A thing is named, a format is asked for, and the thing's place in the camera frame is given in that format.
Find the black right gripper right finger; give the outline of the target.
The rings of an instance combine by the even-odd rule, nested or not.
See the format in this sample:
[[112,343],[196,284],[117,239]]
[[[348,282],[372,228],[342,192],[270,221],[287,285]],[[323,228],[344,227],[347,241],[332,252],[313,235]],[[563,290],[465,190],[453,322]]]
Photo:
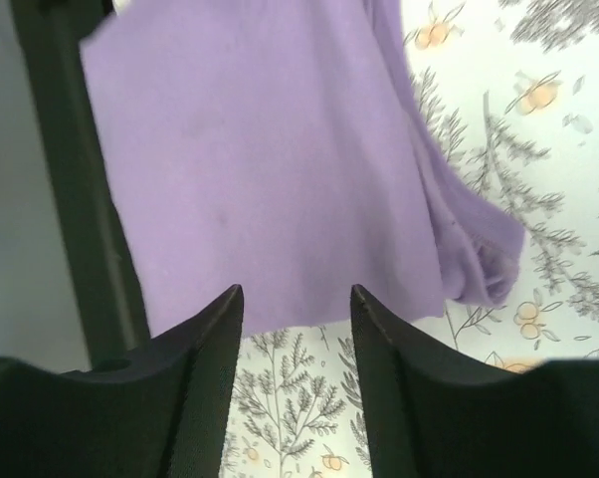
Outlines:
[[599,477],[599,360],[514,373],[404,322],[361,286],[351,327],[376,477]]

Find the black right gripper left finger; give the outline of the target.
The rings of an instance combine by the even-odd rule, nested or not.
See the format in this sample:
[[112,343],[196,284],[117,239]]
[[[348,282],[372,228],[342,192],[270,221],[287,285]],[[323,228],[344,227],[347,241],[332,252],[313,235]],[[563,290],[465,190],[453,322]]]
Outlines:
[[242,332],[232,286],[90,371],[0,358],[0,477],[215,477]]

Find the purple t shirt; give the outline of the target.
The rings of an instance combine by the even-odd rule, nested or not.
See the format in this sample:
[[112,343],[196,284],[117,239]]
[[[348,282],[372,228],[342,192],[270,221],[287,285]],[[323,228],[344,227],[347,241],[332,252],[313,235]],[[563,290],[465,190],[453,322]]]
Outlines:
[[257,334],[494,307],[522,226],[448,165],[396,1],[134,1],[81,43],[107,182],[159,335],[227,287]]

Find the floral tablecloth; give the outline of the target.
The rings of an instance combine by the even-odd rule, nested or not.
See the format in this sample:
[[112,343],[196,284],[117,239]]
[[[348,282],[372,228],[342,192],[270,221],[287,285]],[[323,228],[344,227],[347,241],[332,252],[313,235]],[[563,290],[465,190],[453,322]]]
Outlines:
[[[503,307],[419,329],[514,372],[599,359],[599,1],[405,1],[401,22],[431,135],[526,232]],[[242,342],[220,473],[371,475],[348,323]]]

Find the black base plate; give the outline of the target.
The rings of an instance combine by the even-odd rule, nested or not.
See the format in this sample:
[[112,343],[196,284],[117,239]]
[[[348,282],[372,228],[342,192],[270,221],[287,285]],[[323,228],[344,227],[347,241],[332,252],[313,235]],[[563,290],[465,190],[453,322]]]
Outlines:
[[80,41],[110,1],[13,1],[87,352],[102,367],[149,339],[139,283],[112,204]]

